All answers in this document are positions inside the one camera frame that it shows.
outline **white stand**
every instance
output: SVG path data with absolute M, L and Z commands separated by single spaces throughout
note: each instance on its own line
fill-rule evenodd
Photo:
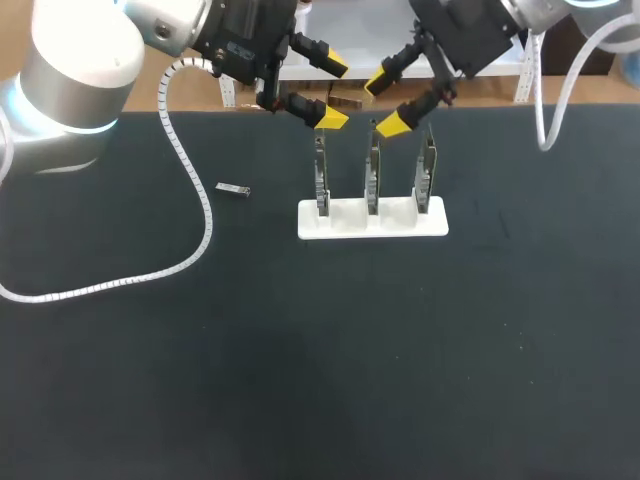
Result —
M 330 199 L 328 217 L 318 215 L 315 200 L 298 205 L 298 236 L 302 240 L 341 238 L 443 237 L 449 233 L 444 202 L 431 197 L 429 213 L 418 213 L 411 197 L 380 198 L 379 215 L 369 215 L 364 198 Z

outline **small metal part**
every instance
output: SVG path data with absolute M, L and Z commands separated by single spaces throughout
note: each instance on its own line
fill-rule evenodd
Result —
M 371 122 L 371 142 L 367 164 L 365 167 L 365 200 L 369 215 L 378 215 L 378 205 L 380 202 L 380 134 L 376 130 L 376 122 Z
M 328 217 L 330 200 L 324 130 L 318 131 L 315 135 L 315 149 L 316 200 L 318 202 L 318 215 L 321 217 Z
M 231 185 L 229 183 L 218 183 L 218 185 L 216 185 L 216 190 L 231 193 L 233 195 L 244 198 L 249 198 L 249 195 L 251 195 L 251 189 L 249 187 L 240 187 L 238 185 Z
M 418 213 L 429 213 L 429 201 L 431 200 L 437 162 L 438 150 L 435 140 L 433 139 L 431 124 L 429 124 L 429 128 L 424 134 L 420 155 L 418 155 L 418 162 L 416 164 L 415 195 Z

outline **black mat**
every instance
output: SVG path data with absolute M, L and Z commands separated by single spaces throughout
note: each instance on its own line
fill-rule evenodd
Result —
M 176 115 L 214 242 L 187 272 L 50 306 L 0 303 L 0 478 L 637 479 L 640 110 L 438 112 L 443 239 L 304 243 L 311 134 Z M 367 117 L 327 139 L 362 192 Z M 384 151 L 410 192 L 419 137 Z M 250 199 L 214 193 L 248 185 Z M 0 278 L 42 293 L 165 267 L 202 229 L 154 115 L 103 160 L 0 192 Z

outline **white cable tube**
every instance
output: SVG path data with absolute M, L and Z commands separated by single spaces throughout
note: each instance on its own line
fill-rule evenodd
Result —
M 538 145 L 540 146 L 540 149 L 542 151 L 546 152 L 550 150 L 558 139 L 558 134 L 560 133 L 560 128 L 562 127 L 562 121 L 564 120 L 564 114 L 567 110 L 567 105 L 569 104 L 569 98 L 571 97 L 571 93 L 573 92 L 573 88 L 575 87 L 578 77 L 580 76 L 580 72 L 582 71 L 582 68 L 584 67 L 584 64 L 586 63 L 589 56 L 609 35 L 622 28 L 635 24 L 637 24 L 637 20 L 633 14 L 624 15 L 604 25 L 602 28 L 596 31 L 591 36 L 591 38 L 589 38 L 589 40 L 587 40 L 587 43 L 584 44 L 582 50 L 580 50 L 580 53 L 578 53 L 576 59 L 573 61 L 573 65 L 571 65 L 569 73 L 567 74 L 567 78 L 562 85 L 562 91 L 560 92 L 560 97 L 558 98 L 558 104 L 553 116 L 553 122 L 551 124 L 551 130 L 549 131 L 548 138 L 545 134 L 544 112 L 542 108 L 542 65 L 540 60 L 540 50 L 542 42 L 539 36 L 534 35 L 530 32 L 531 41 L 533 42 L 533 61 L 535 69 L 534 96 L 536 127 L 538 132 Z
M 204 229 L 204 236 L 202 237 L 202 241 L 200 242 L 200 246 L 198 247 L 198 249 L 182 263 L 179 263 L 178 265 L 175 265 L 173 267 L 170 267 L 164 270 L 160 270 L 158 272 L 149 273 L 147 275 L 121 278 L 119 280 L 100 283 L 98 285 L 80 288 L 77 290 L 71 290 L 69 292 L 50 293 L 46 295 L 35 295 L 35 296 L 19 295 L 19 294 L 10 292 L 4 286 L 0 285 L 1 296 L 3 296 L 8 300 L 12 300 L 14 302 L 20 302 L 20 303 L 57 302 L 60 300 L 66 300 L 69 298 L 89 295 L 89 294 L 101 292 L 104 290 L 123 287 L 125 285 L 132 285 L 134 283 L 144 283 L 144 282 L 150 282 L 152 280 L 158 280 L 160 278 L 166 278 L 189 268 L 191 265 L 196 263 L 200 259 L 200 257 L 202 257 L 202 255 L 204 255 L 204 252 L 207 250 L 207 247 L 211 242 L 211 236 L 213 234 L 213 216 L 211 213 L 211 205 L 209 203 L 209 199 L 207 197 L 205 188 L 202 185 L 200 178 L 198 177 L 198 174 L 193 168 L 193 165 L 191 164 L 189 157 L 187 156 L 184 149 L 182 148 L 182 144 L 180 143 L 180 140 L 178 140 L 175 130 L 173 129 L 171 120 L 169 119 L 169 113 L 167 111 L 167 91 L 169 89 L 169 83 L 171 82 L 171 79 L 178 71 L 182 70 L 183 68 L 189 68 L 189 67 L 199 68 L 209 73 L 213 72 L 213 67 L 211 65 L 211 62 L 203 59 L 185 58 L 183 60 L 178 60 L 177 62 L 175 62 L 171 67 L 169 67 L 169 69 L 167 69 L 167 71 L 162 76 L 162 80 L 160 82 L 160 88 L 158 91 L 158 112 L 160 114 L 160 120 L 162 121 L 162 126 L 164 127 L 164 130 L 167 133 L 167 136 L 169 137 L 169 140 L 171 141 L 173 148 L 178 154 L 178 157 L 180 158 L 182 165 L 187 171 L 189 178 L 191 178 L 191 181 L 193 182 L 193 186 L 198 192 L 198 197 L 200 197 L 200 202 L 202 204 L 202 211 L 204 212 L 205 229 Z M 6 120 L 6 117 L 3 118 L 3 115 L 0 115 L 0 125 L 2 125 L 4 136 L 6 138 L 10 138 L 11 135 L 10 135 L 9 123 L 7 121 L 5 125 L 3 120 Z M 13 145 L 11 143 L 11 140 L 6 140 L 6 145 L 7 146 L 5 147 L 5 157 L 11 160 L 11 157 L 13 155 Z M 2 171 L 4 171 L 4 167 L 7 164 L 10 164 L 10 162 L 7 162 L 5 160 L 2 170 L 0 170 L 0 181 L 2 180 L 1 173 Z

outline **wooden surface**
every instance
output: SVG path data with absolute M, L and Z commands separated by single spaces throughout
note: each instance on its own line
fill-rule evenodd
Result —
M 0 45 L 3 45 L 0 62 L 0 79 L 15 75 L 22 67 L 29 43 L 29 23 L 32 0 L 0 1 Z M 162 72 L 172 59 L 147 48 L 144 68 L 127 103 L 127 111 L 155 111 L 157 85 Z M 627 85 L 614 67 L 608 77 L 583 77 L 574 91 L 574 103 L 640 103 L 640 90 Z M 545 102 L 555 103 L 563 78 L 545 79 Z M 463 82 L 460 86 L 459 107 L 494 107 L 512 105 L 517 78 L 480 78 Z M 326 96 L 326 88 L 315 88 L 302 93 L 316 98 Z M 394 108 L 408 98 L 413 98 L 425 88 L 425 82 L 409 81 L 393 87 L 373 104 L 365 99 L 366 108 Z M 251 107 L 255 98 L 250 92 L 238 98 L 239 105 Z M 176 77 L 171 88 L 169 106 L 172 110 L 211 111 L 221 110 L 222 102 L 217 81 L 203 72 L 185 71 Z

